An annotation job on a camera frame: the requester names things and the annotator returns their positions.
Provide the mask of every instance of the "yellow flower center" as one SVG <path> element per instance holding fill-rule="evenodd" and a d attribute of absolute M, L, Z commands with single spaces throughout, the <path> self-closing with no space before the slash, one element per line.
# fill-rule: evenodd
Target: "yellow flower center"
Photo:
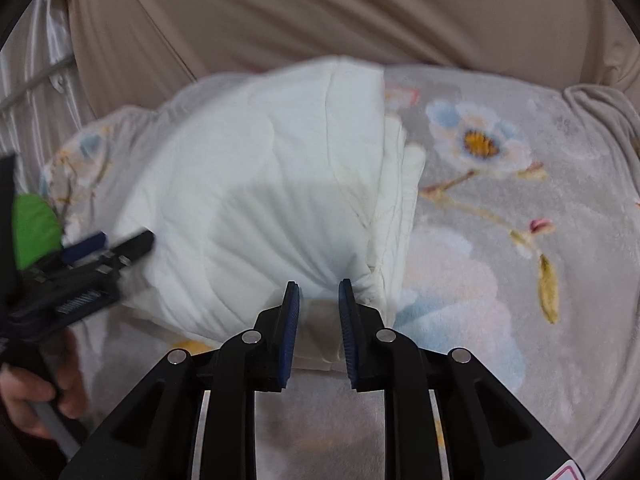
<path fill-rule="evenodd" d="M 500 153 L 495 142 L 479 130 L 469 130 L 465 134 L 465 149 L 479 158 L 491 158 Z"/>

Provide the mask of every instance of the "black tool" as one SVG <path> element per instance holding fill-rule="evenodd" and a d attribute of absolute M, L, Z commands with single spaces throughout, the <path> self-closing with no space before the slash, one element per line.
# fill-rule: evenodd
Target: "black tool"
<path fill-rule="evenodd" d="M 582 480 L 562 447 L 477 361 L 418 348 L 357 304 L 338 302 L 351 384 L 385 391 L 386 480 Z M 167 354 L 98 427 L 61 480 L 255 480 L 254 392 L 289 378 L 300 307 L 282 306 L 220 350 Z"/>
<path fill-rule="evenodd" d="M 154 235 L 142 232 L 84 265 L 71 266 L 103 247 L 104 235 L 98 234 L 18 272 L 12 228 L 14 169 L 15 156 L 0 159 L 0 364 L 25 368 L 56 387 L 54 400 L 33 407 L 70 458 L 87 432 L 58 410 L 61 392 L 54 377 L 63 349 L 60 331 L 120 299 L 120 270 L 152 249 Z"/>
<path fill-rule="evenodd" d="M 255 480 L 254 392 L 291 372 L 300 290 L 219 350 L 169 352 L 104 420 L 60 480 Z"/>
<path fill-rule="evenodd" d="M 580 480 L 564 449 L 471 352 L 418 348 L 357 304 L 349 280 L 338 299 L 351 386 L 385 392 L 386 480 L 547 480 L 563 468 L 575 476 L 562 480 Z"/>

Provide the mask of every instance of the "flower stem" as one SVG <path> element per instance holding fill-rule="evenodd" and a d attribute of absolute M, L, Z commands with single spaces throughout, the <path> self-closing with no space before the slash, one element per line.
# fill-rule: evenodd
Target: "flower stem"
<path fill-rule="evenodd" d="M 447 193 L 442 192 L 441 194 L 439 194 L 439 197 L 436 199 L 436 201 L 437 203 L 443 206 L 454 207 L 460 211 L 464 211 L 473 216 L 478 216 L 480 218 L 483 218 L 493 224 L 496 224 L 497 226 L 502 227 L 509 234 L 511 234 L 512 232 L 519 232 L 516 228 L 514 228 L 501 216 L 498 216 L 497 214 L 489 211 L 488 209 L 483 209 L 481 207 L 474 207 L 472 205 L 465 204 L 463 202 L 458 202 L 457 200 L 450 197 Z M 521 238 L 520 243 L 526 245 L 532 252 L 540 254 L 540 249 L 538 248 L 538 245 L 535 243 L 532 237 L 524 238 L 521 236 L 520 238 Z"/>
<path fill-rule="evenodd" d="M 475 170 L 467 171 L 464 175 L 454 178 L 449 182 L 446 182 L 444 184 L 439 184 L 438 187 L 441 190 L 446 191 L 447 189 L 451 189 L 452 187 L 457 186 L 458 184 L 462 184 L 463 182 L 469 180 L 470 178 L 475 177 L 477 174 L 478 172 Z"/>

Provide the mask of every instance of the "pink sticker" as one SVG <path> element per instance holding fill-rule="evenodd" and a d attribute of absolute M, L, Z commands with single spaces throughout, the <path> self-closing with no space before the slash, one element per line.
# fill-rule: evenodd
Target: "pink sticker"
<path fill-rule="evenodd" d="M 584 478 L 575 462 L 569 460 L 547 480 L 584 480 Z"/>

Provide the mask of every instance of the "blue flower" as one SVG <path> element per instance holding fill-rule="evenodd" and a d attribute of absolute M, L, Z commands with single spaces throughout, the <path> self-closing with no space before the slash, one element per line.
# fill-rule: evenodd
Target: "blue flower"
<path fill-rule="evenodd" d="M 49 184 L 47 183 L 47 179 L 44 175 L 40 176 L 40 181 L 38 183 L 38 194 L 43 198 L 49 197 Z"/>
<path fill-rule="evenodd" d="M 512 392 L 524 381 L 526 362 L 497 278 L 459 232 L 415 225 L 394 328 L 427 350 L 468 348 Z"/>
<path fill-rule="evenodd" d="M 80 151 L 84 155 L 84 158 L 91 160 L 98 152 L 102 144 L 102 137 L 100 134 L 88 134 L 80 141 Z"/>
<path fill-rule="evenodd" d="M 531 150 L 521 131 L 483 106 L 433 101 L 426 108 L 440 157 L 461 171 L 497 176 L 528 168 Z"/>

